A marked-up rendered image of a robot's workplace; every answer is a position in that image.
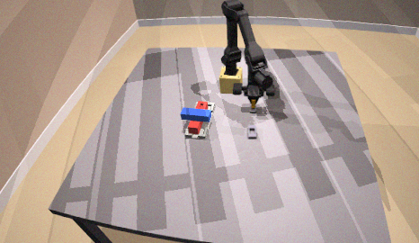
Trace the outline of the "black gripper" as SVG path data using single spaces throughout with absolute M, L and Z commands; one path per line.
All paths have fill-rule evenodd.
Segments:
M 251 84 L 253 86 L 256 86 L 258 84 L 256 81 L 254 81 L 253 79 L 250 79 L 249 77 L 247 77 L 247 80 L 248 80 L 249 84 Z M 263 88 L 261 87 L 261 89 L 263 89 Z M 244 96 L 248 97 L 247 85 L 243 86 L 243 83 L 234 83 L 233 95 L 241 95 L 242 91 L 244 91 Z M 274 85 L 272 85 L 270 88 L 263 89 L 263 92 L 264 91 L 266 91 L 266 94 L 268 96 L 274 96 Z

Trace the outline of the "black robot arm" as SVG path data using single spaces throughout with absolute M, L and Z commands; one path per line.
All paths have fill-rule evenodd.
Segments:
M 242 58 L 240 49 L 237 47 L 237 22 L 245 43 L 245 63 L 247 65 L 247 76 L 258 84 L 251 85 L 248 82 L 247 92 L 249 100 L 258 100 L 263 96 L 263 89 L 272 86 L 272 78 L 265 71 L 268 67 L 262 48 L 256 43 L 254 33 L 249 22 L 249 14 L 245 5 L 239 0 L 224 1 L 221 6 L 222 13 L 227 18 L 227 47 L 222 64 L 226 67 L 224 75 L 236 76 L 239 69 L 237 63 Z M 259 65 L 258 63 L 263 63 Z M 263 89 L 261 89 L 261 87 Z

